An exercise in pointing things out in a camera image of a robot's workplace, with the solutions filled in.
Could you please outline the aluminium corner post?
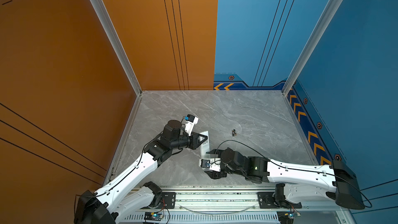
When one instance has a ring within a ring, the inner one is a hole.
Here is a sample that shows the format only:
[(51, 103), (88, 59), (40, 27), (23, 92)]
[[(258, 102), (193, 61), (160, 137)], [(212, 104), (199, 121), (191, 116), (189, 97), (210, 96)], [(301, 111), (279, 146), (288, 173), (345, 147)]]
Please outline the aluminium corner post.
[(103, 0), (89, 0), (107, 37), (111, 43), (117, 58), (135, 92), (140, 97), (142, 95), (142, 89), (138, 82), (137, 76), (135, 75), (131, 62), (129, 61), (123, 44), (118, 36), (116, 28), (111, 20), (111, 17), (106, 9)]
[(313, 51), (321, 40), (325, 30), (339, 9), (343, 0), (328, 0), (322, 14), (320, 15), (309, 39), (307, 40), (302, 52), (300, 53), (283, 89), (283, 96), (287, 96), (292, 89), (295, 81), (298, 79), (301, 71), (311, 57)]

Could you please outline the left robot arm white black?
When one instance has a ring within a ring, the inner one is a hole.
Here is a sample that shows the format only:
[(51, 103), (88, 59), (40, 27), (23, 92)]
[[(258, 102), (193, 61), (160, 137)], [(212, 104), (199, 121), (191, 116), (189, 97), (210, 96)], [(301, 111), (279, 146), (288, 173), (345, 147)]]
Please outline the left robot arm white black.
[(198, 121), (194, 115), (187, 115), (182, 121), (170, 120), (163, 131), (144, 146), (137, 160), (119, 176), (94, 193), (87, 190), (77, 195), (74, 223), (119, 224), (143, 207), (158, 206), (162, 189), (155, 183), (145, 183), (134, 194), (131, 191), (170, 158), (174, 150), (195, 150), (207, 141), (207, 136), (193, 131)]

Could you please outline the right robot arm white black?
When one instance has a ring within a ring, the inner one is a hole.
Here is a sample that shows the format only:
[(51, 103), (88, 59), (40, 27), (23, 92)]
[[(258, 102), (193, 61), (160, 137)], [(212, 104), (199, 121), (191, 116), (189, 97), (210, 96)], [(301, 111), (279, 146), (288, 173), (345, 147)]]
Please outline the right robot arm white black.
[(348, 209), (365, 209), (355, 173), (342, 161), (307, 166), (269, 159), (246, 157), (231, 148), (213, 149), (199, 166), (212, 179), (229, 174), (254, 184), (274, 183), (273, 199), (278, 207), (297, 207), (306, 201), (334, 201)]

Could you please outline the white remote control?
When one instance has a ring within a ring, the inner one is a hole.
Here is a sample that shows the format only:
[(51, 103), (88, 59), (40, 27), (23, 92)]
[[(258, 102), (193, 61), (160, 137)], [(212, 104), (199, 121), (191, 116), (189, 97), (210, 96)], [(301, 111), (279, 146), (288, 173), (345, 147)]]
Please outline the white remote control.
[(210, 144), (209, 144), (209, 139), (207, 139), (200, 146), (201, 158), (202, 159), (210, 159), (210, 154), (207, 153), (209, 151), (210, 151)]

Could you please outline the left aluminium corner post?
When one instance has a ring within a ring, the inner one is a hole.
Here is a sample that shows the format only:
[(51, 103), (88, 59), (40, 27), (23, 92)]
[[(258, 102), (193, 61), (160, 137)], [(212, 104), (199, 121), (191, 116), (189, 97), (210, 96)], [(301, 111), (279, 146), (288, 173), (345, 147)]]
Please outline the left aluminium corner post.
[(116, 28), (111, 20), (111, 17), (106, 9), (103, 0), (89, 0), (107, 37), (111, 43), (117, 58), (135, 92), (140, 97), (142, 95), (142, 89), (138, 82), (137, 76), (135, 75), (131, 62), (129, 61), (123, 44), (118, 36)]

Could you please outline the aluminium rail frame front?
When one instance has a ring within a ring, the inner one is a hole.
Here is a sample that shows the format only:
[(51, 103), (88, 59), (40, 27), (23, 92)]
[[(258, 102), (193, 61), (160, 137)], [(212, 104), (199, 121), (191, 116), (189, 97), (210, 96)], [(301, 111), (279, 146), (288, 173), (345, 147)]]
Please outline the aluminium rail frame front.
[(273, 192), (273, 186), (254, 187), (165, 187), (176, 192), (174, 209), (141, 208), (120, 224), (144, 223), (145, 212), (165, 215), (160, 224), (280, 224), (277, 212), (299, 212), (294, 224), (354, 224), (351, 212), (332, 202), (302, 202), (301, 209), (260, 209), (258, 192)]

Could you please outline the green circuit board left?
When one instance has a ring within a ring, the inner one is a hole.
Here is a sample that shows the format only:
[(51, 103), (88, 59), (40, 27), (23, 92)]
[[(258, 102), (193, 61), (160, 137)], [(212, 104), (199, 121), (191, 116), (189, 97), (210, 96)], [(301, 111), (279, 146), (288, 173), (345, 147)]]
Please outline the green circuit board left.
[(144, 223), (159, 224), (164, 218), (165, 215), (161, 212), (145, 212)]

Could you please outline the right aluminium corner post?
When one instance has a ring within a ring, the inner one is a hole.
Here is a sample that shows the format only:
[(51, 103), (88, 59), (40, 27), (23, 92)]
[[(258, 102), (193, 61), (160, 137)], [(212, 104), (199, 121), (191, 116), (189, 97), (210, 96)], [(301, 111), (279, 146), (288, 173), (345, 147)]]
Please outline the right aluminium corner post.
[(298, 79), (301, 71), (311, 57), (313, 51), (321, 40), (325, 30), (339, 9), (343, 0), (328, 0), (322, 14), (320, 15), (309, 39), (307, 40), (302, 52), (300, 53), (283, 89), (283, 96), (287, 96), (292, 89), (295, 81)]

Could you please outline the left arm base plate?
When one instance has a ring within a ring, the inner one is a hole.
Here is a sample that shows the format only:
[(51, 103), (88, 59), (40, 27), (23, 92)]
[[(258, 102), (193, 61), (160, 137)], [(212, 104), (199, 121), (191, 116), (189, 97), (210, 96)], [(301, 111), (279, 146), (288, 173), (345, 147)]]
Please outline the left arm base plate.
[(176, 192), (163, 192), (161, 195), (156, 195), (151, 204), (144, 209), (174, 209), (176, 203)]

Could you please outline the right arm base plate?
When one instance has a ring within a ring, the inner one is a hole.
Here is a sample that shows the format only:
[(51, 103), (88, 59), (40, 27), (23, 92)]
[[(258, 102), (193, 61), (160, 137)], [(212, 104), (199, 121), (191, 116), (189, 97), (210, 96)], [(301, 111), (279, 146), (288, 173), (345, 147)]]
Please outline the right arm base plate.
[(260, 209), (284, 208), (284, 209), (301, 209), (302, 204), (290, 203), (286, 200), (276, 200), (274, 192), (258, 192), (258, 203)]

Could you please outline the circuit board right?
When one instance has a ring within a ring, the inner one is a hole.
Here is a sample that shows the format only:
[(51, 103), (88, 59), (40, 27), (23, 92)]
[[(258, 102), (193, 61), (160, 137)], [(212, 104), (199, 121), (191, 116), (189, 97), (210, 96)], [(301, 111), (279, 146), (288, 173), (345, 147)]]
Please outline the circuit board right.
[(294, 220), (301, 217), (299, 212), (277, 212), (278, 220), (281, 224), (294, 224)]

